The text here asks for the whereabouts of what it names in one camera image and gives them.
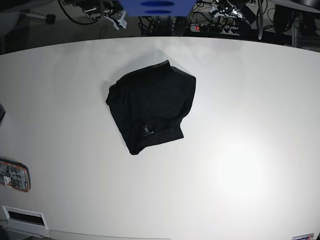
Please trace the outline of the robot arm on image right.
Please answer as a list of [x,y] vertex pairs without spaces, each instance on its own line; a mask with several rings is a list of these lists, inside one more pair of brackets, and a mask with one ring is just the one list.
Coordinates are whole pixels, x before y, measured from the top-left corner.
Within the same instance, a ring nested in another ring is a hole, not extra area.
[[213,17],[225,16],[228,18],[243,19],[245,16],[241,9],[246,6],[249,0],[213,0],[212,8],[209,11]]

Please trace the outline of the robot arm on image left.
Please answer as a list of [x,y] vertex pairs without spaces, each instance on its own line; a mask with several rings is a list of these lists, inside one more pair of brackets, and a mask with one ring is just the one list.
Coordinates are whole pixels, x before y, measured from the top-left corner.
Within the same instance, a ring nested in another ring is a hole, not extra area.
[[[58,0],[58,5],[64,15],[74,24],[89,26],[99,23],[103,17],[111,17],[123,10],[117,0]],[[79,7],[90,19],[90,22],[77,21],[66,11],[66,6]]]

